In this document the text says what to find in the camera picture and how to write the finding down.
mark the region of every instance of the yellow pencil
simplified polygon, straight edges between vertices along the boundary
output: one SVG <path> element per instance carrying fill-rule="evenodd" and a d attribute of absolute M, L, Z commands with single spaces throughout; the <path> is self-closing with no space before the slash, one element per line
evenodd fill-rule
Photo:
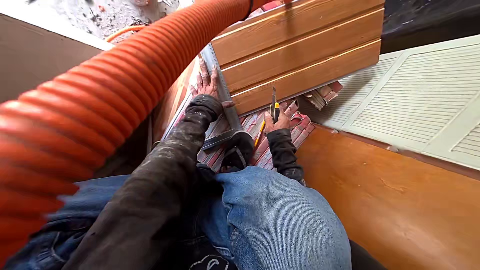
<path fill-rule="evenodd" d="M 260 139 L 260 136 L 262 135 L 262 131 L 264 130 L 265 127 L 265 120 L 262 122 L 262 126 L 260 127 L 260 133 L 257 136 L 257 139 L 255 140 L 255 145 L 253 147 L 257 147 L 258 140 Z"/>

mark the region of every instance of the blue denim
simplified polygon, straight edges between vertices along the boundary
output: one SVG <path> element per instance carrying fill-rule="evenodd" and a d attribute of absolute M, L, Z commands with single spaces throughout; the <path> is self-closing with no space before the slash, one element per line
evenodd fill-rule
<path fill-rule="evenodd" d="M 223 196 L 205 199 L 193 225 L 239 269 L 351 269 L 345 229 L 317 191 L 252 166 L 211 177 L 222 184 Z M 65 207 L 50 215 L 5 269 L 61 269 L 127 178 L 77 183 L 79 192 L 64 198 Z"/>
<path fill-rule="evenodd" d="M 316 190 L 253 166 L 216 179 L 223 196 L 199 225 L 239 269 L 351 269 L 347 233 Z"/>
<path fill-rule="evenodd" d="M 75 183 L 79 186 L 77 193 L 62 196 L 65 206 L 48 216 L 49 222 L 7 261 L 5 269 L 61 269 L 127 178 L 120 175 Z"/>

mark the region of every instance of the black surface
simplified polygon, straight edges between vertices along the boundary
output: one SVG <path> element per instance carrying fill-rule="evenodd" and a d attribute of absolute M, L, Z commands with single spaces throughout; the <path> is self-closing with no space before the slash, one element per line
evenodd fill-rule
<path fill-rule="evenodd" d="M 480 34 L 480 0 L 386 0 L 381 53 Z"/>

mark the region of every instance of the black sleeve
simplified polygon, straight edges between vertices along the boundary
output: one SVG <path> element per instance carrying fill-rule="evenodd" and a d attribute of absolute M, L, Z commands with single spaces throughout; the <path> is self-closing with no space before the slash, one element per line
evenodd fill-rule
<path fill-rule="evenodd" d="M 303 168 L 297 164 L 295 152 L 288 128 L 277 129 L 267 134 L 273 166 L 276 171 L 288 178 L 303 182 Z"/>
<path fill-rule="evenodd" d="M 107 203 L 63 269 L 149 269 L 173 240 L 169 227 L 195 179 L 205 131 L 222 112 L 208 95 L 195 97 L 183 120 Z"/>

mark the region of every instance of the wooden panel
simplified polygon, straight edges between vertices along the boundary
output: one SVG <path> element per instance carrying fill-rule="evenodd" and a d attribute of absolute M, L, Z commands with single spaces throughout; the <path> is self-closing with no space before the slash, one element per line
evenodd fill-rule
<path fill-rule="evenodd" d="M 480 182 L 315 129 L 297 156 L 349 238 L 388 269 L 476 269 Z"/>
<path fill-rule="evenodd" d="M 379 53 L 380 40 L 376 40 L 232 95 L 237 113 L 242 114 L 271 102 L 273 85 L 277 99 L 286 98 L 322 82 L 373 65 L 378 62 Z"/>
<path fill-rule="evenodd" d="M 175 114 L 183 102 L 188 91 L 188 85 L 191 77 L 196 78 L 200 71 L 198 57 L 187 66 L 187 68 L 180 74 L 177 80 L 170 86 L 168 91 L 155 108 L 154 125 L 153 125 L 153 142 L 159 141 L 170 122 L 175 117 Z"/>
<path fill-rule="evenodd" d="M 291 8 L 279 8 L 234 26 L 212 40 L 220 66 L 318 28 L 346 20 L 360 12 L 380 7 L 383 0 L 299 0 Z"/>
<path fill-rule="evenodd" d="M 378 39 L 382 29 L 377 26 L 382 21 L 383 8 L 247 59 L 223 69 L 222 73 L 230 91 L 235 94 L 251 84 L 282 74 L 291 67 L 301 67 L 312 60 L 333 56 L 339 48 L 352 48 Z"/>

